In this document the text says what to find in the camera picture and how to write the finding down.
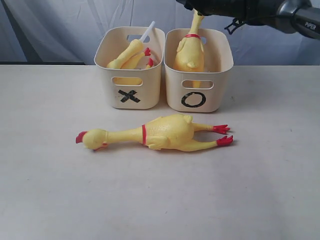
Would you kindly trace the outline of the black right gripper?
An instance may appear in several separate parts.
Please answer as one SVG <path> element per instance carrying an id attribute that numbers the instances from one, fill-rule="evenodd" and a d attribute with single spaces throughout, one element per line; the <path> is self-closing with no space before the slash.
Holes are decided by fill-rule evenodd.
<path id="1" fill-rule="evenodd" d="M 248 25 L 269 25 L 276 17 L 282 0 L 179 0 L 200 16 L 223 16 Z"/>

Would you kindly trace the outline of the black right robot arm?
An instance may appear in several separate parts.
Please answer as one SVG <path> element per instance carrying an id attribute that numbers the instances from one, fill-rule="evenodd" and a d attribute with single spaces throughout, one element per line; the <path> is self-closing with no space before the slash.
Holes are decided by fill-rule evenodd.
<path id="1" fill-rule="evenodd" d="M 225 29 L 231 35 L 243 25 L 269 26 L 285 34 L 320 38 L 320 9 L 309 0 L 179 0 L 201 16 L 233 18 Z"/>

